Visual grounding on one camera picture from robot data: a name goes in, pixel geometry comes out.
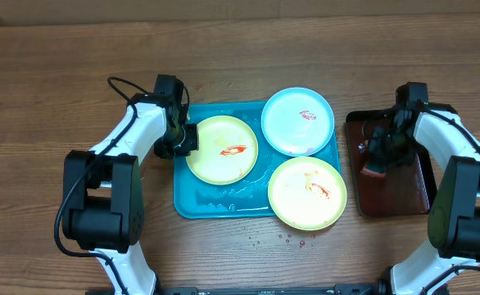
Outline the pink green round sponge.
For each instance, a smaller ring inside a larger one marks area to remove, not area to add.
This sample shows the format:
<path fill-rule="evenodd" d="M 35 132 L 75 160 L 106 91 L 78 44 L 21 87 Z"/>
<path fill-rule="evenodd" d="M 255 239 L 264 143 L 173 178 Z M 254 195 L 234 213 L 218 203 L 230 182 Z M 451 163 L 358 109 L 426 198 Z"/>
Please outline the pink green round sponge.
<path fill-rule="evenodd" d="M 374 178 L 384 178 L 386 175 L 386 169 L 384 168 L 384 166 L 381 166 L 374 162 L 367 162 L 363 166 L 361 172 L 364 175 Z"/>

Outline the yellow plate with red stain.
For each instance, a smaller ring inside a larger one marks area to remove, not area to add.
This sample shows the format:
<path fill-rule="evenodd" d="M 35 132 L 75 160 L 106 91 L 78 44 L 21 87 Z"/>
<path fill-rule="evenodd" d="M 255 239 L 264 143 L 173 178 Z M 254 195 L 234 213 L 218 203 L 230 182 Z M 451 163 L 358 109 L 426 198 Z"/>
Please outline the yellow plate with red stain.
<path fill-rule="evenodd" d="M 256 164 L 259 147 L 254 131 L 233 116 L 212 116 L 197 124 L 198 149 L 187 157 L 190 171 L 214 185 L 233 184 Z"/>

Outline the light blue plate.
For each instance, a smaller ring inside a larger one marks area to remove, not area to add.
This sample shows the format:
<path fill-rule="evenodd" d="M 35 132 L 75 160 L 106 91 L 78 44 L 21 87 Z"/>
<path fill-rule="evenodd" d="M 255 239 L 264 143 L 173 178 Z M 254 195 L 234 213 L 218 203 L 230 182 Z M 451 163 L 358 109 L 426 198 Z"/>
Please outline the light blue plate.
<path fill-rule="evenodd" d="M 290 157 L 316 154 L 334 134 L 333 109 L 312 89 L 292 87 L 274 94 L 261 112 L 261 129 L 269 145 Z"/>

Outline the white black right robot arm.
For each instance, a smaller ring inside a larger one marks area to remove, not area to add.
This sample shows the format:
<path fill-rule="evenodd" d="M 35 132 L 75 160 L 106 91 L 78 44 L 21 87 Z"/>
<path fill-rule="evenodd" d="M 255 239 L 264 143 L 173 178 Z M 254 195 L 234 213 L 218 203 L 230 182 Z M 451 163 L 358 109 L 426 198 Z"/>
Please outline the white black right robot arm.
<path fill-rule="evenodd" d="M 396 103 L 380 111 L 388 128 L 364 132 L 362 172 L 384 177 L 419 150 L 432 154 L 444 175 L 431 205 L 428 238 L 383 280 L 388 294 L 446 294 L 446 282 L 465 270 L 480 272 L 480 142 L 456 110 L 431 103 L 425 83 L 396 89 Z"/>

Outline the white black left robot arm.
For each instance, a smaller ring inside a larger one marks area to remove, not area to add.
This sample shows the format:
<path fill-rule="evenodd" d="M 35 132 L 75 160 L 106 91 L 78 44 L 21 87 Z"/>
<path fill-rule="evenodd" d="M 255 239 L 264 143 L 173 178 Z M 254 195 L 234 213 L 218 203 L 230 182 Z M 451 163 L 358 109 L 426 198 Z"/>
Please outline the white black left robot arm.
<path fill-rule="evenodd" d="M 54 222 L 57 248 L 95 258 L 113 294 L 159 294 L 161 287 L 139 243 L 144 221 L 140 166 L 148 153 L 172 160 L 198 149 L 189 123 L 190 97 L 174 75 L 158 75 L 155 87 L 125 96 L 126 113 L 100 143 L 69 152 L 63 198 Z"/>

